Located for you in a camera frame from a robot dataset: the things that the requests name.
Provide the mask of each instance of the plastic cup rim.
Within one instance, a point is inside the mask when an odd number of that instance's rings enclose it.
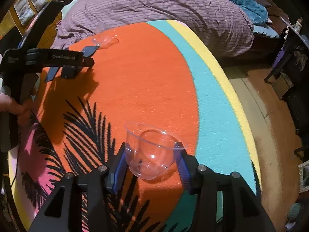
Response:
[[[170,135],[170,136],[176,138],[179,142],[181,142],[182,145],[183,145],[183,148],[166,147],[166,146],[162,146],[162,145],[158,145],[158,144],[156,144],[156,143],[153,143],[153,142],[151,142],[151,141],[149,141],[149,140],[146,140],[146,139],[144,139],[144,138],[141,138],[140,136],[134,134],[133,132],[131,132],[131,131],[127,128],[127,125],[130,124],[130,123],[132,123],[132,124],[141,124],[141,125],[145,125],[145,126],[147,126],[147,127],[153,128],[153,129],[158,130],[158,131],[160,131],[160,132],[164,132],[165,134],[168,134],[168,135]],[[124,126],[125,126],[125,129],[127,130],[127,132],[129,132],[129,133],[130,133],[131,135],[133,135],[134,137],[136,137],[136,138],[138,138],[138,139],[141,139],[141,140],[143,140],[143,141],[145,141],[145,142],[147,142],[147,143],[149,143],[149,144],[155,145],[155,146],[157,146],[157,147],[163,147],[163,148],[166,148],[166,149],[173,149],[173,150],[184,150],[184,149],[187,149],[187,148],[188,148],[187,145],[186,145],[185,143],[183,143],[183,142],[181,141],[181,139],[180,139],[177,135],[174,135],[173,133],[170,133],[170,132],[167,132],[167,131],[162,130],[162,129],[160,129],[160,128],[157,128],[157,127],[155,127],[155,126],[153,126],[153,125],[148,125],[148,124],[145,124],[145,123],[143,123],[143,122],[126,121],[125,124],[124,124]]]

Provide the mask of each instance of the blue blanket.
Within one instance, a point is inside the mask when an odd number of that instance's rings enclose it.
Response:
[[[248,15],[255,25],[263,25],[267,22],[268,13],[264,6],[255,0],[230,0],[236,3]]]

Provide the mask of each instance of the pillow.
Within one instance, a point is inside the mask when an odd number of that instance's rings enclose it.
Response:
[[[64,6],[64,7],[62,8],[62,10],[61,10],[61,12],[62,12],[61,19],[63,19],[63,18],[66,16],[66,14],[69,12],[70,8],[72,8],[73,5],[74,5],[75,3],[77,3],[77,2],[78,2],[78,0],[73,0],[73,1],[71,1],[68,5],[66,5],[66,6]]]
[[[270,38],[279,38],[278,33],[267,24],[265,24],[264,26],[254,25],[253,33],[262,34]]]

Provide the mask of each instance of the picture frame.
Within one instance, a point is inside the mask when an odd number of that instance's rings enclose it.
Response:
[[[309,190],[309,160],[298,165],[299,170],[299,193]]]

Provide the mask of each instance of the bed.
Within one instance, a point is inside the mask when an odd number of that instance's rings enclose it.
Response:
[[[64,49],[98,32],[151,20],[178,20],[189,26],[217,57],[257,59],[280,49],[288,16],[271,0],[256,0],[267,9],[268,24],[253,25],[228,0],[74,0],[63,10],[52,48]]]
[[[185,23],[215,56],[240,55],[253,43],[252,22],[229,0],[79,0],[58,23],[52,48],[113,27],[168,19]]]

